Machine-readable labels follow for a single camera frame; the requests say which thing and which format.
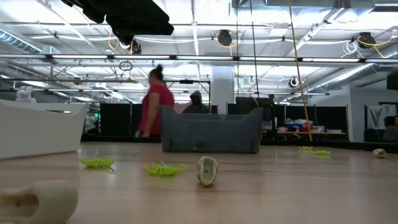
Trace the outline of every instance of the hair bun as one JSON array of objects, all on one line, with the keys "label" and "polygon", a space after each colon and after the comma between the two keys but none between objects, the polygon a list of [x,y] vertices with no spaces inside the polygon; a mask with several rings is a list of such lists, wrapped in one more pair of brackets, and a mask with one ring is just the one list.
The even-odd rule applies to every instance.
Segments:
[{"label": "hair bun", "polygon": [[157,65],[156,70],[163,72],[163,66],[161,64]]}]

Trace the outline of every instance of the black hoodie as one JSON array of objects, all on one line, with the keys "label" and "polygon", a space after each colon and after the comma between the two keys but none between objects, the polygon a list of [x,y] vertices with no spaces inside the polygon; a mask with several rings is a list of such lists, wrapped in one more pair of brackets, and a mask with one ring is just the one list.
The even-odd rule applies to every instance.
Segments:
[{"label": "black hoodie", "polygon": [[197,97],[199,99],[199,105],[195,106],[194,104],[191,104],[182,113],[209,113],[209,107],[201,102],[201,94],[199,91],[195,91],[191,94],[191,100],[194,97]]}]

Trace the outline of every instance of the gray plastic bin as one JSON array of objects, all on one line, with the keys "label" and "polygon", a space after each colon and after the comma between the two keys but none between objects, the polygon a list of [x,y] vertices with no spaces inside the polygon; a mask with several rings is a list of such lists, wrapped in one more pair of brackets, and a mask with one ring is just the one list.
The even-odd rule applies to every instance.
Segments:
[{"label": "gray plastic bin", "polygon": [[160,107],[162,149],[165,152],[257,153],[263,108],[249,114],[177,114]]}]

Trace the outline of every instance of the white column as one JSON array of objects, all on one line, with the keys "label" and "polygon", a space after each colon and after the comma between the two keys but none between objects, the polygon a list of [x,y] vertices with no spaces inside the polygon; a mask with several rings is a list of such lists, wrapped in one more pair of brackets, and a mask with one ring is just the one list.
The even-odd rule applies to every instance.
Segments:
[{"label": "white column", "polygon": [[218,105],[218,114],[227,113],[227,104],[234,103],[234,70],[231,66],[214,66],[211,74],[211,105]]}]

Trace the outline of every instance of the person in hoodie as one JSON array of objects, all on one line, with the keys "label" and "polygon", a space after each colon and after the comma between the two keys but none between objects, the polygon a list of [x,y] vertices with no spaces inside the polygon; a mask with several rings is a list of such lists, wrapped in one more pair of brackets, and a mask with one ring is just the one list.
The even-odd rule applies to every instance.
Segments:
[{"label": "person in hoodie", "polygon": [[201,102],[201,94],[195,91],[191,94],[191,105],[189,105],[182,113],[209,113],[209,107]]}]

